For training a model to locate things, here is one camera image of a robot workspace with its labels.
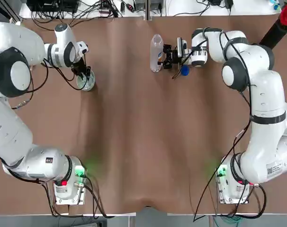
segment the gray floor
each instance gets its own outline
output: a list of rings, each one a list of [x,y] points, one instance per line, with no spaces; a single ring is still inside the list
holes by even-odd
[[[0,227],[70,227],[84,225],[88,218],[53,218],[49,216],[2,216]],[[208,217],[193,224],[193,216],[167,216],[152,208],[145,208],[135,217],[136,227],[208,227]],[[219,227],[230,226],[216,218]],[[117,217],[108,221],[100,219],[104,227],[128,227],[128,217]],[[263,215],[257,220],[243,220],[239,227],[287,227],[287,215]]]

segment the electronic equipment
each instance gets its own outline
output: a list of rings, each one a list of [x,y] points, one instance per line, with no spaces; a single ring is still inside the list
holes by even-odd
[[[136,10],[145,10],[145,2],[146,0],[134,0],[135,3],[135,9]],[[150,0],[151,2],[151,10],[158,10],[159,4],[163,4],[163,0]]]
[[[78,0],[27,0],[27,6],[34,12],[65,11],[76,13]]]

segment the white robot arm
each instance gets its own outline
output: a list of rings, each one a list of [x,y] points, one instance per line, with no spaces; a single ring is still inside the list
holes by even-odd
[[[252,133],[245,152],[229,155],[217,171],[221,203],[238,203],[244,182],[267,182],[287,171],[287,103],[280,75],[272,71],[274,55],[270,48],[249,45],[241,31],[223,32],[218,28],[197,29],[192,35],[192,65],[207,61],[208,41],[211,58],[224,62],[224,83],[239,92],[250,90]],[[245,188],[242,201],[248,196]]]
[[[70,59],[73,62],[65,65],[68,67],[80,62],[88,48],[84,42],[74,46],[75,38],[70,27],[66,26],[65,31],[68,32],[58,38],[58,44],[54,45],[56,48],[49,53],[55,53],[55,59],[65,59],[67,46],[72,42],[69,56],[72,56]],[[80,160],[65,156],[57,148],[33,144],[32,132],[7,100],[28,91],[32,78],[30,66],[40,64],[46,55],[44,42],[36,33],[22,26],[0,22],[0,159],[5,172],[17,178],[44,182],[52,180],[57,203],[82,204],[84,188],[79,185],[85,182],[85,169]]]

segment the brown table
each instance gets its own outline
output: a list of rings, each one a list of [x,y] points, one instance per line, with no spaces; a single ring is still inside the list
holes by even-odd
[[[190,75],[170,79],[175,71],[153,74],[149,68],[150,40],[159,33],[175,45],[182,36],[191,43],[196,28],[242,30],[259,42],[277,19],[274,16],[168,17],[95,19],[73,28],[90,52],[87,63],[96,74],[91,92],[72,90],[54,70],[33,100],[18,111],[34,134],[34,143],[61,148],[79,157],[98,181],[106,213],[140,211],[144,206],[170,213],[192,213],[210,173],[244,127],[249,109],[236,91],[222,82],[221,64],[211,59]],[[53,32],[26,26],[46,43]],[[52,28],[56,23],[47,24]],[[283,79],[287,101],[287,36],[275,47],[275,67]],[[72,76],[68,69],[67,77]],[[34,68],[35,86],[45,78]],[[238,151],[246,149],[248,138]],[[264,184],[266,213],[287,213],[287,173]],[[211,185],[215,199],[214,183]],[[219,212],[231,210],[220,206]],[[74,213],[92,213],[91,197]],[[209,191],[199,213],[214,213]],[[257,213],[256,199],[239,212]],[[0,163],[0,214],[50,213],[43,189],[6,175]]]

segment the plastic water bottle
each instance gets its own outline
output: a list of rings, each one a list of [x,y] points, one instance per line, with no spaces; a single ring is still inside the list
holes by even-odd
[[[153,72],[159,72],[161,65],[158,61],[162,60],[163,40],[159,34],[153,36],[150,48],[150,68]]]

